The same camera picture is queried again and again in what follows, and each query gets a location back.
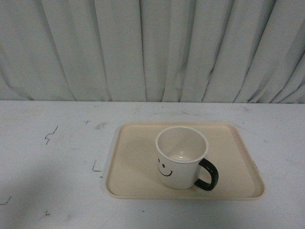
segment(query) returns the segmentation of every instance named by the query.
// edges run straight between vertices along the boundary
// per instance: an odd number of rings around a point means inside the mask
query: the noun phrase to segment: white curtain
[[[0,99],[305,103],[304,0],[2,0]]]

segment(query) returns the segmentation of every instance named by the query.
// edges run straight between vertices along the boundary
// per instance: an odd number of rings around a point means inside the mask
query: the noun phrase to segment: smiley face
[[[160,171],[160,169],[159,169],[159,172],[160,172],[163,176],[165,176],[165,177],[169,177],[169,176],[173,173],[173,171],[171,171],[168,175],[166,175],[166,174],[163,174],[163,173]]]

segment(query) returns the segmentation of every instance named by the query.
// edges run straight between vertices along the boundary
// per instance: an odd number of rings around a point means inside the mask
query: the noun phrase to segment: table
[[[253,201],[132,200],[105,180],[132,121],[228,122],[265,182]],[[0,228],[304,228],[305,105],[0,101]]]

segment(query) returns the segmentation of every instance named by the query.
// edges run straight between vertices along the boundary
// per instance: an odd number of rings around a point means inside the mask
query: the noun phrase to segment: plastic tray
[[[191,126],[208,139],[207,156],[217,168],[219,180],[212,191],[196,186],[185,190],[167,187],[158,178],[158,133],[173,125]],[[210,181],[201,169],[200,178]],[[228,123],[127,123],[119,131],[109,173],[107,191],[115,198],[127,199],[258,199],[264,183],[238,131]]]

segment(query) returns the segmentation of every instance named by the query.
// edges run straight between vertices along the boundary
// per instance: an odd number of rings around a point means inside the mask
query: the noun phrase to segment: ceramic mug
[[[198,130],[187,126],[171,126],[156,138],[159,178],[169,187],[187,189],[194,185],[210,191],[218,182],[216,167],[206,160],[209,144]],[[199,179],[201,167],[211,175],[211,183]]]

